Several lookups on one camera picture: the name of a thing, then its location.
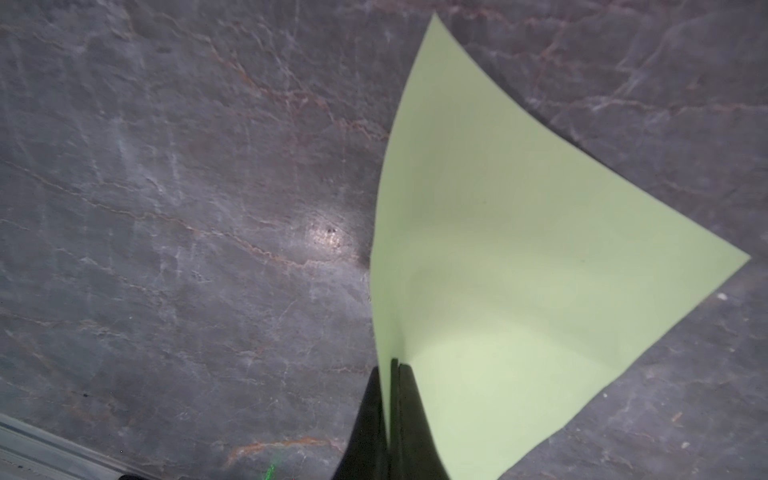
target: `paper sheet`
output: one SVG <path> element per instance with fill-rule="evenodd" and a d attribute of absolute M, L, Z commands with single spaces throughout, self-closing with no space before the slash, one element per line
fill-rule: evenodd
<path fill-rule="evenodd" d="M 453 480 L 498 478 L 747 260 L 539 124 L 432 18 L 371 291 L 385 411 L 396 357 Z"/>

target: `gray marble surface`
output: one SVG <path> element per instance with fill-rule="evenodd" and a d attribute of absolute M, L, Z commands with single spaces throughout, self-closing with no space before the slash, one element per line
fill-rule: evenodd
<path fill-rule="evenodd" d="M 753 256 L 503 478 L 768 478 L 759 1 L 4 0 L 0 409 L 162 478 L 329 478 L 433 12 L 545 123 Z"/>

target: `light green paper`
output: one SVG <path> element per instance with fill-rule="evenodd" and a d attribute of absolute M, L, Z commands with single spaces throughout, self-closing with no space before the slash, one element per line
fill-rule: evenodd
<path fill-rule="evenodd" d="M 371 291 L 386 414 L 396 357 L 453 480 L 498 478 L 748 258 L 539 124 L 432 18 Z"/>

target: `marble countertop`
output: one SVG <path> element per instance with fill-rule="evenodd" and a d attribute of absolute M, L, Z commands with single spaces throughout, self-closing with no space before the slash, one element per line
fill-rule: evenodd
<path fill-rule="evenodd" d="M 6 0 L 2 411 L 169 480 L 330 478 L 433 12 L 543 122 L 753 257 L 502 478 L 768 477 L 764 2 Z"/>

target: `stone surface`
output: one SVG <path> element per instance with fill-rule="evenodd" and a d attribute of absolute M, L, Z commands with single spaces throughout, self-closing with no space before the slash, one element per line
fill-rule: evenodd
<path fill-rule="evenodd" d="M 503 478 L 768 478 L 768 8 L 5 0 L 2 411 L 162 478 L 330 478 L 376 185 L 429 16 L 753 256 Z"/>

